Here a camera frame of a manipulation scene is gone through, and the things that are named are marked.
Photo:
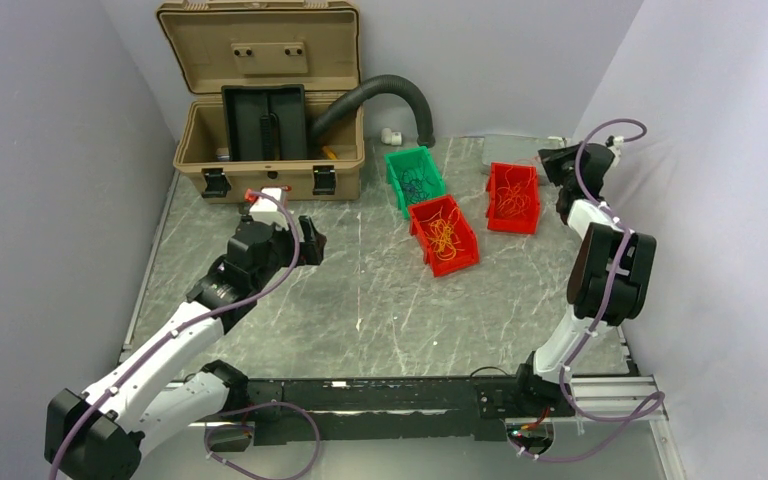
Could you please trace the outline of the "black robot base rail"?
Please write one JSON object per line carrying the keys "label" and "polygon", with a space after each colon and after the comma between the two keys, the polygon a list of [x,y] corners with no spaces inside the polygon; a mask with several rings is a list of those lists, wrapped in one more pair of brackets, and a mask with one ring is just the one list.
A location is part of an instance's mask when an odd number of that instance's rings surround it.
{"label": "black robot base rail", "polygon": [[554,384],[487,375],[252,379],[205,418],[249,425],[255,445],[270,446],[315,437],[504,441],[508,428],[573,414]]}

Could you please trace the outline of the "green plastic bin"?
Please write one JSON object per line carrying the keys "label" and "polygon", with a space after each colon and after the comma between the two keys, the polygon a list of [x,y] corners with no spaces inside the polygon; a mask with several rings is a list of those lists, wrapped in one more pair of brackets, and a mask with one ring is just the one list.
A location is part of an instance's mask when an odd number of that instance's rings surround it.
{"label": "green plastic bin", "polygon": [[408,207],[446,193],[443,177],[425,146],[400,150],[384,156],[386,180],[396,195],[396,206],[404,219]]}

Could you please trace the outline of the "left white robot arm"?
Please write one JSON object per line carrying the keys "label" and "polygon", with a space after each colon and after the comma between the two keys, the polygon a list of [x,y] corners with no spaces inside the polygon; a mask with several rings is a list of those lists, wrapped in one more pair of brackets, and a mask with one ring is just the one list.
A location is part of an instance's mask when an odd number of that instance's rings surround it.
{"label": "left white robot arm", "polygon": [[168,384],[195,356],[228,334],[273,277],[322,262],[326,238],[313,220],[245,216],[218,257],[167,323],[125,362],[80,393],[48,404],[44,457],[49,476],[129,479],[144,457],[189,424],[253,410],[249,379],[230,364],[204,365],[174,390]]}

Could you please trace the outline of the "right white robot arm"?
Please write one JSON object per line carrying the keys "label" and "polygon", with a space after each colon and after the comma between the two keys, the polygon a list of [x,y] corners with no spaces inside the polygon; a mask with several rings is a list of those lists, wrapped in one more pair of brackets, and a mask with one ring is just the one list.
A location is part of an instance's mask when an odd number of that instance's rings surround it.
{"label": "right white robot arm", "polygon": [[578,357],[645,303],[657,241],[622,223],[601,194],[604,178],[619,160],[615,146],[579,143],[542,149],[538,158],[557,186],[556,211],[576,233],[580,247],[566,290],[565,314],[550,338],[516,373],[511,401],[517,411],[571,411],[569,389]]}

